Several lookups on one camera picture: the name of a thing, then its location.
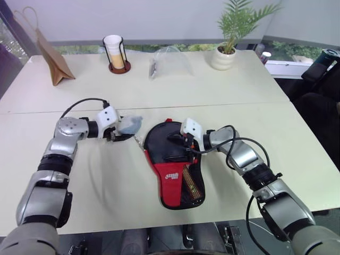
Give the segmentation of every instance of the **white table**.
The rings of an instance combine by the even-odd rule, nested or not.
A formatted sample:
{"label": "white table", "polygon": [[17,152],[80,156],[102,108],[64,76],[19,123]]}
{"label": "white table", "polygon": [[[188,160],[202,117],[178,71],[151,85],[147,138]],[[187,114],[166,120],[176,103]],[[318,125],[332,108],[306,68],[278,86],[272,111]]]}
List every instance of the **white table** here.
{"label": "white table", "polygon": [[[94,117],[96,112],[73,112],[70,116]],[[256,139],[267,149],[274,173],[283,173],[283,180],[311,210],[340,206],[339,172],[289,102],[130,109],[121,110],[120,114],[143,116],[137,134],[141,138],[168,117],[177,121],[191,117],[204,129],[233,124],[242,136]],[[0,236],[16,227],[16,207],[60,115],[60,112],[0,115],[3,219]],[[201,168],[206,187],[204,203],[194,209],[168,210],[159,201],[157,178],[134,139],[119,143],[80,141],[70,175],[71,216],[58,232],[111,231],[245,218],[251,191],[235,171],[226,167],[225,156],[210,153],[203,157]],[[250,216],[260,216],[255,205]]]}
{"label": "white table", "polygon": [[[102,55],[68,55],[65,59],[75,80],[52,86],[42,56],[33,56],[0,101],[0,114],[61,112],[86,97],[109,100],[117,109],[229,105],[287,102],[289,99],[272,79],[253,51],[238,51],[232,69],[221,72],[206,62],[210,52],[188,52],[194,76],[172,75],[150,81],[151,53],[128,53],[132,64],[126,74],[108,70]],[[100,109],[84,103],[79,110]]]}

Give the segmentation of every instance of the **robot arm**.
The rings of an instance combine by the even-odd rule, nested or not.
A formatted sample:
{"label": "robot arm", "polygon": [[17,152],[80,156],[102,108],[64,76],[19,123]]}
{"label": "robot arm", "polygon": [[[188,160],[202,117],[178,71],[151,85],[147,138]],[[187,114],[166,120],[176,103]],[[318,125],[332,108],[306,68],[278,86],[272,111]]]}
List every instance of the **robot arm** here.
{"label": "robot arm", "polygon": [[18,205],[18,227],[3,240],[1,255],[56,254],[56,228],[66,224],[71,210],[72,193],[67,187],[78,141],[86,138],[125,140],[133,135],[123,134],[124,130],[131,130],[130,118],[124,119],[121,120],[113,107],[107,106],[94,121],[72,117],[58,120],[54,137],[48,143],[38,170],[32,175]]}
{"label": "robot arm", "polygon": [[218,146],[218,151],[228,155],[234,167],[253,191],[256,200],[264,204],[261,214],[275,237],[281,241],[291,241],[296,255],[336,254],[340,250],[340,237],[329,229],[315,224],[308,207],[284,183],[281,174],[274,175],[262,158],[242,140],[232,140],[231,127],[202,134],[202,127],[192,119],[186,119],[181,128],[182,135],[192,135],[201,147],[209,150]]}

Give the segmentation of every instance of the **white cup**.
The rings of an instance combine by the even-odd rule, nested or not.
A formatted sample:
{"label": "white cup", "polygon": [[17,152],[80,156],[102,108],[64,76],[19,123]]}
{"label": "white cup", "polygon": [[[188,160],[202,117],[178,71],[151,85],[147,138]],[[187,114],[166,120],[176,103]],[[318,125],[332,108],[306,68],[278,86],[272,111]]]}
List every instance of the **white cup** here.
{"label": "white cup", "polygon": [[124,56],[123,44],[121,44],[120,50],[120,43],[122,42],[122,40],[122,37],[118,35],[110,35],[104,38],[104,45],[111,58],[113,67],[115,67],[116,69],[124,68],[124,59],[122,58],[122,56],[124,58],[126,57]]}

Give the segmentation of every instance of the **cord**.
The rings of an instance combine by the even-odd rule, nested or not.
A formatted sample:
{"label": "cord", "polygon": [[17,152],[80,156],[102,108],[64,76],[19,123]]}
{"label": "cord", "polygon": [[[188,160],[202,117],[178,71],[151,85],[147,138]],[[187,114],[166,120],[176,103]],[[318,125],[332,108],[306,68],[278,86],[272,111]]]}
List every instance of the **cord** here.
{"label": "cord", "polygon": [[229,139],[229,140],[226,140],[224,142],[221,142],[220,144],[216,145],[216,146],[213,146],[211,147],[210,149],[208,150],[204,150],[204,151],[198,151],[198,150],[194,150],[192,148],[190,148],[190,150],[195,153],[195,154],[206,154],[206,153],[209,153],[209,152],[212,152],[216,149],[218,149],[219,147],[225,145],[226,143],[229,143],[231,141],[237,141],[237,140],[245,140],[245,141],[251,141],[253,143],[255,143],[258,147],[260,147],[263,151],[263,153],[265,154],[266,156],[266,161],[267,161],[267,166],[270,167],[270,160],[269,160],[269,156],[268,156],[268,153],[266,151],[266,149],[258,142],[258,141],[255,141],[253,139],[250,139],[250,138],[246,138],[246,137],[237,137],[237,138],[232,138],[232,139]]}
{"label": "cord", "polygon": [[265,254],[265,255],[270,255],[270,253],[262,247],[261,244],[258,243],[258,241],[255,239],[253,233],[251,232],[251,229],[250,229],[250,224],[249,224],[249,210],[250,210],[250,206],[251,206],[251,203],[254,199],[254,196],[252,195],[251,198],[249,199],[249,202],[248,202],[248,205],[246,207],[246,212],[245,212],[245,224],[246,224],[246,228],[248,230],[248,233],[250,235],[250,238],[251,240],[254,242],[254,244],[256,244],[256,246]]}
{"label": "cord", "polygon": [[257,208],[259,208],[259,211],[261,211],[262,208],[261,208],[259,200],[256,200],[256,203],[257,203]]}
{"label": "cord", "polygon": [[251,220],[249,221],[249,223],[255,225],[256,227],[262,229],[263,231],[266,231],[269,235],[272,235],[275,237],[275,235],[273,235],[272,232],[270,232],[269,230],[266,230],[264,227],[260,226],[259,224],[256,224],[255,222],[252,222]]}
{"label": "cord", "polygon": [[105,109],[106,107],[110,106],[110,104],[108,103],[108,101],[104,100],[104,99],[101,99],[101,98],[84,98],[84,99],[81,99],[79,100],[78,102],[74,103],[73,105],[71,105],[69,108],[66,109],[66,111],[64,111],[63,115],[60,117],[60,118],[63,118],[65,117],[65,115],[67,113],[69,113],[70,110],[72,110],[72,108],[82,102],[85,102],[85,101],[91,101],[91,100],[96,100],[96,101],[102,101],[103,102],[103,108]]}
{"label": "cord", "polygon": [[236,130],[235,130],[234,126],[232,126],[232,125],[226,125],[223,128],[231,128],[233,130],[233,141],[232,141],[232,144],[230,145],[230,150],[227,153],[227,157],[225,158],[225,163],[227,164],[227,166],[230,169],[235,170],[235,168],[229,164],[229,157],[230,157],[230,153],[232,152],[232,150],[234,148],[234,143],[235,143],[235,138],[236,138]]}

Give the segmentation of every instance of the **brown paper bag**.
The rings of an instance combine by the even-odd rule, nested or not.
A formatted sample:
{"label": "brown paper bag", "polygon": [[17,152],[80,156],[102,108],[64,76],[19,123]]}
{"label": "brown paper bag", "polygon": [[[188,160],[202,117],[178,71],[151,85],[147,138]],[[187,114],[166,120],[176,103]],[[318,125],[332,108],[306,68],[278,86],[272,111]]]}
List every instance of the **brown paper bag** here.
{"label": "brown paper bag", "polygon": [[[27,9],[31,9],[36,16],[35,27],[29,22],[25,15],[25,10]],[[57,86],[63,78],[75,79],[63,56],[52,47],[52,45],[40,32],[38,28],[38,16],[36,11],[32,7],[27,6],[22,10],[22,13],[20,13],[19,11],[14,11],[14,14],[19,14],[27,22],[30,29],[34,32],[34,37],[36,38],[37,45],[42,53],[42,56],[49,66],[53,86]],[[18,20],[18,17],[14,16],[14,18],[21,25],[21,27],[26,30],[23,24]]]}

